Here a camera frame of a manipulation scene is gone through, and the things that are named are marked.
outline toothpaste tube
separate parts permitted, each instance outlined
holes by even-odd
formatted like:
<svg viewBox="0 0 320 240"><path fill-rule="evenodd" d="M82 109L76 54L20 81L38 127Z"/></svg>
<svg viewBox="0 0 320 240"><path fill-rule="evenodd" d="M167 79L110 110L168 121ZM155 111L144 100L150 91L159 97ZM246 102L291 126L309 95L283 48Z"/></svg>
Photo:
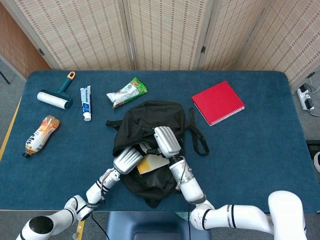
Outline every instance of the toothpaste tube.
<svg viewBox="0 0 320 240"><path fill-rule="evenodd" d="M80 88L84 120L91 121L91 86Z"/></svg>
<svg viewBox="0 0 320 240"><path fill-rule="evenodd" d="M116 107L119 107L140 95L146 94L147 92L147 87L137 77L134 77L118 92L106 93L106 95L113 103L113 108L115 109Z"/></svg>

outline table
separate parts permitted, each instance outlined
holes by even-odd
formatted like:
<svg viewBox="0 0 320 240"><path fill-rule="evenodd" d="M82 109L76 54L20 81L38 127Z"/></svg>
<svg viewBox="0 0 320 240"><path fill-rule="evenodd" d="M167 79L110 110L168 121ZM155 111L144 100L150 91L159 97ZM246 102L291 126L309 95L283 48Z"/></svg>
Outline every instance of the table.
<svg viewBox="0 0 320 240"><path fill-rule="evenodd" d="M193 150L185 135L185 156L209 201L255 205L269 212L268 195L287 190L297 194L306 213L320 209L320 189L287 77L277 71L77 71L66 93L73 105L63 110L37 100L42 90L58 89L69 71L32 73L0 162L0 209L59 210L67 199L81 195L113 166L116 131L106 120L122 119L147 100L181 103L187 118L191 96L226 80L245 104L245 110L209 126L195 111L197 127L210 153ZM105 93L115 92L133 77L149 93L112 109ZM91 85L92 120L82 116L80 88ZM45 147L30 158L22 157L25 142L42 119L53 115L60 126ZM186 211L181 194L171 194L152 209L118 182L106 195L101 211Z"/></svg>

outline woven panel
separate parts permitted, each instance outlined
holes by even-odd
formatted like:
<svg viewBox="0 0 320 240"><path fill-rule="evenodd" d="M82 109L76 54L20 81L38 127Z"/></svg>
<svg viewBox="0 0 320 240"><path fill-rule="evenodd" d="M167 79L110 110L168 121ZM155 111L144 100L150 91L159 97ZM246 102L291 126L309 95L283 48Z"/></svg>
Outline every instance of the woven panel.
<svg viewBox="0 0 320 240"><path fill-rule="evenodd" d="M128 0L139 70L191 70L207 0Z"/></svg>
<svg viewBox="0 0 320 240"><path fill-rule="evenodd" d="M222 0L204 70L232 69L255 26L265 0Z"/></svg>
<svg viewBox="0 0 320 240"><path fill-rule="evenodd" d="M131 69L117 0L14 0L61 69Z"/></svg>
<svg viewBox="0 0 320 240"><path fill-rule="evenodd" d="M0 3L0 55L24 77L50 67L15 20Z"/></svg>
<svg viewBox="0 0 320 240"><path fill-rule="evenodd" d="M294 83L320 59L319 26L318 0L274 0L239 68L281 71Z"/></svg>

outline toothpaste cap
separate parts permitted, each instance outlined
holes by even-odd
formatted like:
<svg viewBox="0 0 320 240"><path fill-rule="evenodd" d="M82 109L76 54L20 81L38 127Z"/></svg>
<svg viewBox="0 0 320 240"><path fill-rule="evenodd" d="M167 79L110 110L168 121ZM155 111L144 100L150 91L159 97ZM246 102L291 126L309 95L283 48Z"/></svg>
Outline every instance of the toothpaste cap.
<svg viewBox="0 0 320 240"><path fill-rule="evenodd" d="M91 113L90 112L84 112L83 116L84 116L84 120L86 122L91 121Z"/></svg>

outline teal handle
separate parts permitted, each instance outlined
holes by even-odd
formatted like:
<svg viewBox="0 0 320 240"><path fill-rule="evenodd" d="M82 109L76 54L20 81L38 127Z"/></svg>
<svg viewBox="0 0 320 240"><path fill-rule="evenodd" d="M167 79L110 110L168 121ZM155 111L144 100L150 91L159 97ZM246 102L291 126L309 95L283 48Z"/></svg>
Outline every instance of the teal handle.
<svg viewBox="0 0 320 240"><path fill-rule="evenodd" d="M76 73L75 73L74 71L71 71L71 72L68 74L68 76L67 76L64 84L62 85L62 87L61 87L61 88L59 89L59 91L58 91L59 94L65 92L65 90L69 87L69 85L71 84L71 82L72 82L72 80L75 78L75 76L76 76Z"/></svg>

